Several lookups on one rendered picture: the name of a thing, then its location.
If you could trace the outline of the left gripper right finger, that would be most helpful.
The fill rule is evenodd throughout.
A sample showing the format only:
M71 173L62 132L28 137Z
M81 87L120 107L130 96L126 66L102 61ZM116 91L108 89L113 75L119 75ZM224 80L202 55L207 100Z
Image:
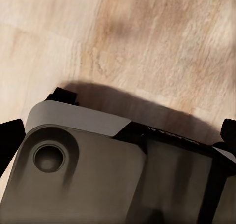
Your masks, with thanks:
M236 158L236 121L224 119L220 136Z

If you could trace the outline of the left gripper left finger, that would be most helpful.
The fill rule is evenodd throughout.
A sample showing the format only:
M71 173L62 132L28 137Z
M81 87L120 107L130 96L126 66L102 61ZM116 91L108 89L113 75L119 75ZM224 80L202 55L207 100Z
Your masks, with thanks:
M16 119L0 124L0 178L25 139L23 121Z

